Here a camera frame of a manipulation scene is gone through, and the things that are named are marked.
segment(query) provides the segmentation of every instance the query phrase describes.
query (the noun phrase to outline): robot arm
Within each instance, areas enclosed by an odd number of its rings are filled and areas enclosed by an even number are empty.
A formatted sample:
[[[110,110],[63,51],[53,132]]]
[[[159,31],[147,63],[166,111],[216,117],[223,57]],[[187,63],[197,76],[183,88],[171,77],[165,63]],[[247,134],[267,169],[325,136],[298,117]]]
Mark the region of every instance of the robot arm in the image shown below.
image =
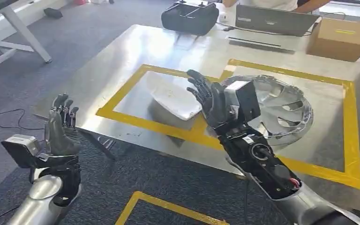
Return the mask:
[[[79,197],[82,185],[78,163],[79,146],[68,136],[76,135],[72,100],[59,95],[45,127],[46,151],[35,137],[13,135],[2,145],[21,168],[30,169],[32,187],[8,225],[58,224]]]
[[[227,161],[254,180],[292,224],[360,225],[360,218],[321,198],[276,157],[264,136],[248,125],[260,115],[253,82],[227,87],[189,70],[188,88],[228,154]]]

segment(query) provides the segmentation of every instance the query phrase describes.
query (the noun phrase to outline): gray carpet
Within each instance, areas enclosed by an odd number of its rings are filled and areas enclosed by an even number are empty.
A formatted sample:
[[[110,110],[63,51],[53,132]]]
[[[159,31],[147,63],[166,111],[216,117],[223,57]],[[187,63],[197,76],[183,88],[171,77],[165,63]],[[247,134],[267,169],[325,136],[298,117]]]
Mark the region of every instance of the gray carpet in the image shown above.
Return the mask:
[[[117,140],[115,160],[86,139],[79,154],[84,192],[61,225],[112,225],[135,191],[163,199],[232,225],[287,225],[271,200],[253,182],[137,145]],[[0,214],[19,205],[30,184],[28,171],[16,169],[0,184]],[[0,224],[12,214],[0,218]],[[198,220],[139,200],[127,225],[202,225]]]
[[[161,27],[160,15],[174,0],[117,0],[115,4],[68,5],[63,18],[43,18],[29,29],[53,58],[45,64],[38,55],[17,52],[0,64],[0,112],[16,108],[29,109],[58,83],[67,80],[77,69],[93,58],[117,36],[133,24]],[[24,43],[15,34],[8,38]],[[15,125],[18,115],[0,117],[2,125]],[[42,122],[31,112],[23,126],[41,127]],[[18,133],[16,129],[0,129],[0,141]],[[41,138],[42,132],[22,131]],[[0,145],[0,183],[16,165]]]

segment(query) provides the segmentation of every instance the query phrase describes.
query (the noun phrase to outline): black bag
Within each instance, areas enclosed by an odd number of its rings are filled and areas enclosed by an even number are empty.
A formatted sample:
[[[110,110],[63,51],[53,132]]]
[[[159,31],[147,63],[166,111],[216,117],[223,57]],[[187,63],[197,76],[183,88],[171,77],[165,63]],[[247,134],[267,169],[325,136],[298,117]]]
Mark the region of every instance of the black bag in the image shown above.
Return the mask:
[[[214,3],[193,6],[176,2],[162,13],[161,20],[163,27],[168,30],[203,36],[215,25],[218,13]]]

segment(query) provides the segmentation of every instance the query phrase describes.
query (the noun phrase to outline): yellow tape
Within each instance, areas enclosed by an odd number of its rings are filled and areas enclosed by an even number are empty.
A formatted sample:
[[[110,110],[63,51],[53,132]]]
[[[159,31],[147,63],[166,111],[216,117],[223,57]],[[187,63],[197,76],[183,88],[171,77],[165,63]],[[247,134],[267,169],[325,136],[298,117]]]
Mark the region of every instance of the yellow tape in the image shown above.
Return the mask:
[[[133,208],[136,206],[136,203],[138,200],[144,200],[148,203],[160,206],[164,209],[171,210],[173,212],[177,212],[179,214],[182,214],[186,217],[193,218],[195,220],[199,220],[201,222],[204,222],[206,224],[210,225],[229,225],[225,221],[221,221],[209,216],[206,216],[202,213],[195,212],[193,210],[189,210],[187,208],[181,207],[179,205],[175,205],[173,203],[167,202],[165,200],[153,197],[151,195],[144,194],[143,192],[136,191],[130,198],[129,202],[126,204],[126,207],[124,208],[122,214],[118,218],[115,225],[124,225],[126,220],[128,219],[130,213],[132,212]]]
[[[335,32],[336,33],[342,33],[342,34],[355,34],[356,33],[353,30],[340,30],[340,29],[335,30]]]
[[[360,138],[358,135],[357,99],[353,82],[344,82],[343,136],[344,169],[353,178],[359,178],[354,187],[360,189]]]
[[[357,106],[353,82],[232,59],[228,61],[228,66],[226,67],[228,70],[225,69],[219,79],[212,77],[208,77],[208,79],[218,82],[231,77],[233,75],[234,69],[237,66],[254,68],[263,71],[343,86],[345,90],[345,98],[343,103],[345,172],[308,164],[290,158],[279,158],[292,170],[360,189],[360,149],[358,137]],[[120,90],[107,102],[107,104],[97,111],[96,115],[140,128],[149,129],[164,135],[177,137],[186,141],[203,144],[217,150],[223,150],[223,147],[216,138],[204,135],[204,131],[207,125],[202,115],[198,115],[198,117],[195,119],[191,130],[185,130],[182,128],[172,127],[151,120],[146,120],[113,111],[114,107],[124,98],[124,96],[132,89],[132,87],[147,71],[154,71],[157,73],[178,77],[188,77],[187,74],[183,71],[143,64],[120,88]]]

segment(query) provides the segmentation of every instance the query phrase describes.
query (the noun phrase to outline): yellow tape on floor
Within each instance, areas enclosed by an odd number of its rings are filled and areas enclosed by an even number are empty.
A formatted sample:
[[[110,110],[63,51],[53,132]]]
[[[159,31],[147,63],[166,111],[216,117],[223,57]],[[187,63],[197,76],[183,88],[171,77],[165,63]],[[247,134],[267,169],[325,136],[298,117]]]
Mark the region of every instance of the yellow tape on floor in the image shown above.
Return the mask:
[[[124,225],[125,224],[125,222],[129,218],[130,213],[132,212],[133,208],[136,206],[136,203],[137,203],[138,200],[144,200],[144,201],[146,201],[148,203],[160,206],[160,207],[162,207],[164,209],[168,209],[168,210],[173,211],[173,212],[177,212],[177,213],[182,214],[182,215],[184,215],[186,217],[190,217],[192,219],[199,220],[199,221],[204,222],[206,224],[210,224],[210,225],[229,225],[225,221],[221,221],[221,220],[206,216],[206,215],[204,215],[202,213],[195,212],[193,210],[189,210],[189,209],[181,207],[179,205],[176,205],[176,204],[167,202],[165,200],[153,197],[151,195],[144,194],[141,191],[136,191],[136,192],[133,193],[132,197],[130,198],[129,202],[126,204],[122,214],[118,218],[115,225]]]

